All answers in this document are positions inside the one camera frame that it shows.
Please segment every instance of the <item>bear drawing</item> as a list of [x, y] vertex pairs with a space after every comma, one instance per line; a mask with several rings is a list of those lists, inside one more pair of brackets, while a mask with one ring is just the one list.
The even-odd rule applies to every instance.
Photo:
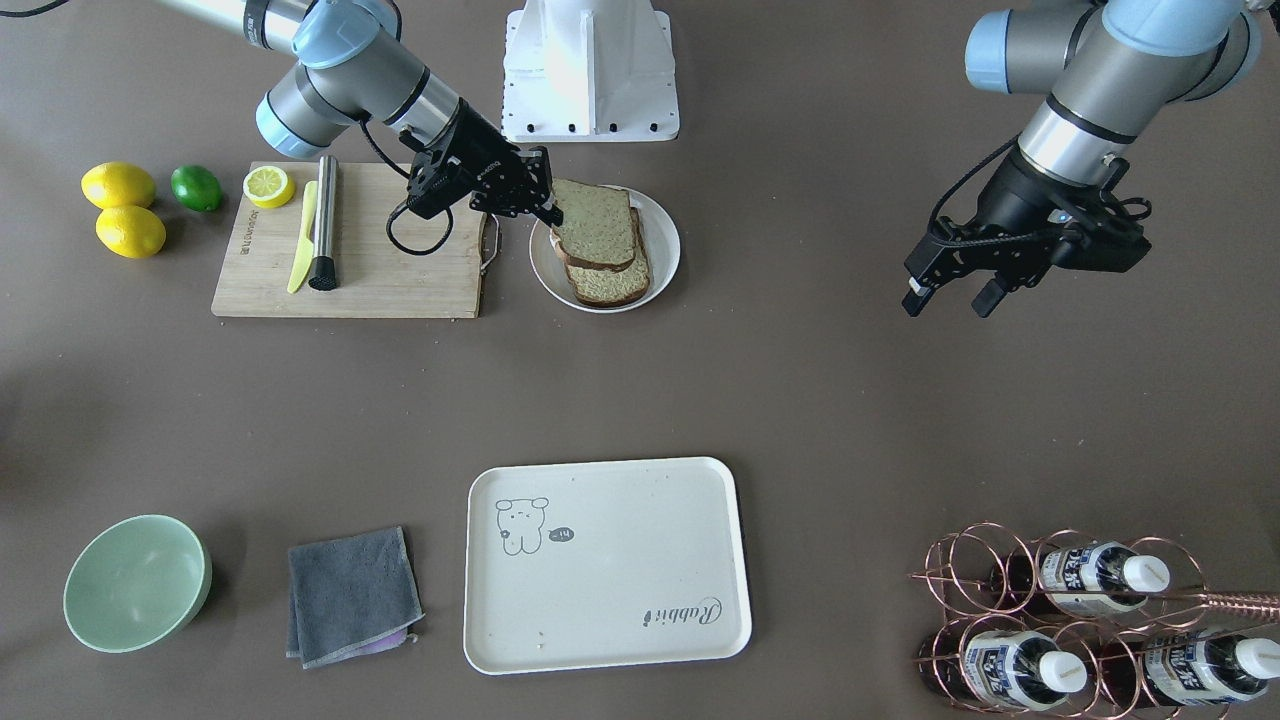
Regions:
[[526, 552], [532, 555], [543, 546], [543, 523], [547, 521], [545, 497], [532, 500], [499, 500], [498, 530], [502, 533], [502, 550], [507, 555]]

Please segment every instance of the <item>folded cloth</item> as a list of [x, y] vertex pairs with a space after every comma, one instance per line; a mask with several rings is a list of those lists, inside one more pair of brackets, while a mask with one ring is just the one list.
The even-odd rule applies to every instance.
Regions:
[[399, 647], [421, 619], [402, 528], [289, 550], [284, 655], [303, 669]]

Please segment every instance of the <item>mint green bowl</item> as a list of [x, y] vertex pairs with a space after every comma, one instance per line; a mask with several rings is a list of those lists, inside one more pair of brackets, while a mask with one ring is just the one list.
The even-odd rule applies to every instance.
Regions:
[[211, 579], [209, 551], [191, 528], [166, 515], [138, 515], [81, 552], [67, 577], [63, 615], [86, 646], [132, 652], [189, 623]]

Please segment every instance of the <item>bowl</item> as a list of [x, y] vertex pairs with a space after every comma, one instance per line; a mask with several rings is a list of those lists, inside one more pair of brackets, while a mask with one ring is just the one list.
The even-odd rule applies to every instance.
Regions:
[[166, 515], [122, 520], [88, 543], [67, 577], [63, 615], [99, 652], [132, 652], [182, 629], [205, 603], [209, 551]]
[[564, 305], [586, 313], [625, 313], [649, 302], [671, 284], [671, 278], [676, 275], [676, 266], [680, 265], [680, 233], [676, 231], [676, 224], [671, 220], [671, 215], [648, 195], [616, 184], [607, 184], [604, 187], [627, 191], [631, 206], [640, 213], [640, 225], [644, 228], [644, 247], [649, 255], [650, 279], [649, 290], [639, 300], [617, 307], [595, 307], [579, 301], [577, 296], [573, 295], [573, 286], [570, 284], [568, 277], [564, 274], [564, 264], [552, 246], [550, 228], [541, 222], [534, 223], [534, 229], [529, 237], [529, 261], [534, 266], [538, 282], [547, 288], [547, 292], [552, 293], [556, 300], [559, 300]]

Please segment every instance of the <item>dark liquid bottle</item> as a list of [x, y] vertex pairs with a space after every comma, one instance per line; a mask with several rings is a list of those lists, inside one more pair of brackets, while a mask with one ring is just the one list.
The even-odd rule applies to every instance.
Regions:
[[1084, 664], [1050, 638], [1024, 630], [989, 630], [969, 638], [945, 633], [925, 639], [918, 657], [920, 679], [937, 694], [978, 707], [1050, 710], [1084, 687]]
[[1125, 643], [1137, 664], [1120, 643], [1105, 646], [1100, 652], [1102, 682], [1120, 707], [1226, 705], [1263, 694], [1267, 680], [1280, 676], [1280, 644], [1217, 634], [1210, 629], [1146, 644]]
[[1030, 596], [1023, 610], [1036, 618], [1098, 618], [1140, 607], [1146, 593], [1169, 587], [1169, 568], [1120, 543], [1092, 543], [1046, 552], [1038, 571], [1030, 557], [1010, 556], [991, 569], [987, 583], [997, 610], [1018, 607]]

